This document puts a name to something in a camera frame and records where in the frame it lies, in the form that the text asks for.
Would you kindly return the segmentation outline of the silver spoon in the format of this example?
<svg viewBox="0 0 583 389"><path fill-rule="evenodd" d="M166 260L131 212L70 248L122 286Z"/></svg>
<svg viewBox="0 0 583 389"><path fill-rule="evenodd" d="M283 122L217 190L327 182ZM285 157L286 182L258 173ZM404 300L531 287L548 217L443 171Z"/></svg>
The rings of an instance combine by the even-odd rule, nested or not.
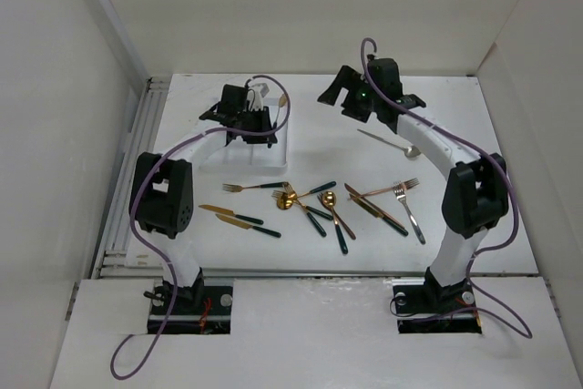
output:
<svg viewBox="0 0 583 389"><path fill-rule="evenodd" d="M415 146L402 146L360 128L358 128L357 131L368 138L372 138L387 146L401 150L408 159L415 159L422 155L422 152Z"/></svg>

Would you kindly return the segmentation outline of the rose gold knife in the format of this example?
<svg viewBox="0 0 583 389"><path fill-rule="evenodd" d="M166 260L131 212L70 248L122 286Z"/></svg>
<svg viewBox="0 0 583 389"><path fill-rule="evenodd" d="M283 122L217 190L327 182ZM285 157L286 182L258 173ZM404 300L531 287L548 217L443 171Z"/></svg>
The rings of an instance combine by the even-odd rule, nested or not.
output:
<svg viewBox="0 0 583 389"><path fill-rule="evenodd" d="M359 193L352 187L350 186L348 183L344 184L344 187L347 189L347 191L349 192L349 196L353 195L355 198L357 198L358 200L363 201L364 203L366 203L367 205L373 207L374 209L378 210L379 212L381 212L385 217L388 217L391 220L394 220L396 223L398 223L399 225L404 226L399 220L397 220L396 218L394 218L393 216L391 216L389 213L387 213L386 211L384 211L383 209L381 209L380 207L378 207L377 205L375 205L374 203L372 203L371 201L367 200L364 197L359 197Z"/></svg>

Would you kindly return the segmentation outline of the silver fork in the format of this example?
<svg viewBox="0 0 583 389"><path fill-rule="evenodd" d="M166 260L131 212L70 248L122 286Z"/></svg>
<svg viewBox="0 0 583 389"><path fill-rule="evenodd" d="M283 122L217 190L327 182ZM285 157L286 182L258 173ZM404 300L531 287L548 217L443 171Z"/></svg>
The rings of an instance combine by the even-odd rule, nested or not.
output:
<svg viewBox="0 0 583 389"><path fill-rule="evenodd" d="M413 228L413 231L414 231L416 238L419 240L419 242L422 245L425 245L426 244L425 236L424 236L424 234L423 234L423 232L418 224L418 221L416 220L414 214L412 213L412 211L409 208L409 205L407 203L405 185L403 183L396 185L393 189L393 192L394 192L396 199L404 207L404 211L406 212L407 217L412 225L412 228Z"/></svg>

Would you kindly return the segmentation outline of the gold spoon green handle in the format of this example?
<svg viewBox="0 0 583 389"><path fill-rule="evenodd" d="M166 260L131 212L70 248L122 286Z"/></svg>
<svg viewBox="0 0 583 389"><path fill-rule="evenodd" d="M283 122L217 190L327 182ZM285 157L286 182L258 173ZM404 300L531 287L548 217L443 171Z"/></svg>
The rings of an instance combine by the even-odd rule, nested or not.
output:
<svg viewBox="0 0 583 389"><path fill-rule="evenodd" d="M279 126L280 113L281 113L282 109L287 106L287 104L288 104L288 98L285 94L282 94L278 100L277 112L276 112L276 116L275 116L275 119L273 120L273 125L272 125L273 129L276 129Z"/></svg>
<svg viewBox="0 0 583 389"><path fill-rule="evenodd" d="M337 215L337 213L335 211L336 196L332 191L328 190L320 195L320 200L321 200L322 205L327 210L329 210L330 213L332 214L332 219L333 219L333 223L334 223L334 227L335 227L335 231L336 231L336 236L337 236L337 240L338 240L338 243L340 246L341 253L343 255L347 255L349 253L349 249L348 249L347 243L345 241L345 238L343 236L339 216Z"/></svg>

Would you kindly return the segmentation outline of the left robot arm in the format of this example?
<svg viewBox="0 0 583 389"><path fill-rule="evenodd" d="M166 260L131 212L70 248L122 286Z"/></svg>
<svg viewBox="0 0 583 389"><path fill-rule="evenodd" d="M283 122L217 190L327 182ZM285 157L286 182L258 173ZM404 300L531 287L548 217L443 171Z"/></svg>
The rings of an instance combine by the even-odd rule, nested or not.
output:
<svg viewBox="0 0 583 389"><path fill-rule="evenodd" d="M181 234L194 212L194 179L212 155L240 140L247 145L276 145L283 121L271 119L266 83L252 77L243 86L225 85L217 103L204 110L190 132L158 153L138 156L128 214L136 238L163 263L164 287L186 313L204 300L202 269L193 244Z"/></svg>

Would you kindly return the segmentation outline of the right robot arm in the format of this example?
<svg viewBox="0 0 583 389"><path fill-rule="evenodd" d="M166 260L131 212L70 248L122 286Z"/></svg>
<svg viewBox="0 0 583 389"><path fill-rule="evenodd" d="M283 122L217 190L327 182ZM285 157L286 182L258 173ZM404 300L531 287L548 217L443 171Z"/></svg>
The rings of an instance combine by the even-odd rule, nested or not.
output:
<svg viewBox="0 0 583 389"><path fill-rule="evenodd" d="M466 267L488 231L508 212L506 163L497 153L478 152L439 126L425 102L406 95L391 58L368 60L365 73L342 66L319 96L333 106L342 90L343 115L367 122L371 115L418 147L446 180L441 211L445 236L422 288L424 304L443 310L466 284Z"/></svg>

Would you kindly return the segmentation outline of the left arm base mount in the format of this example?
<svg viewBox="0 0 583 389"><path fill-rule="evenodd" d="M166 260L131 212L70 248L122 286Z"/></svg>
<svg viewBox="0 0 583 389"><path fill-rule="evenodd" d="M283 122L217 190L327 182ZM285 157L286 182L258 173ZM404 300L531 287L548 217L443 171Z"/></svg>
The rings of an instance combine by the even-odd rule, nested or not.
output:
<svg viewBox="0 0 583 389"><path fill-rule="evenodd" d="M150 299L147 333L156 334L169 308L172 289L159 282ZM162 334L230 334L233 282L209 280L196 290L194 300L179 295Z"/></svg>

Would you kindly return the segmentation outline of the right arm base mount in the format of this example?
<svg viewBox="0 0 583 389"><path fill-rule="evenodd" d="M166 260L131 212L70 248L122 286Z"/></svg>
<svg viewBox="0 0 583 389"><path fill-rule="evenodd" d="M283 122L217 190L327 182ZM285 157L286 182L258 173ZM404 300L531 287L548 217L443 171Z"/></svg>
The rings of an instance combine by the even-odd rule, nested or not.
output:
<svg viewBox="0 0 583 389"><path fill-rule="evenodd" d="M468 284L437 301L429 286L419 282L395 282L393 293L391 311L400 334L482 333Z"/></svg>

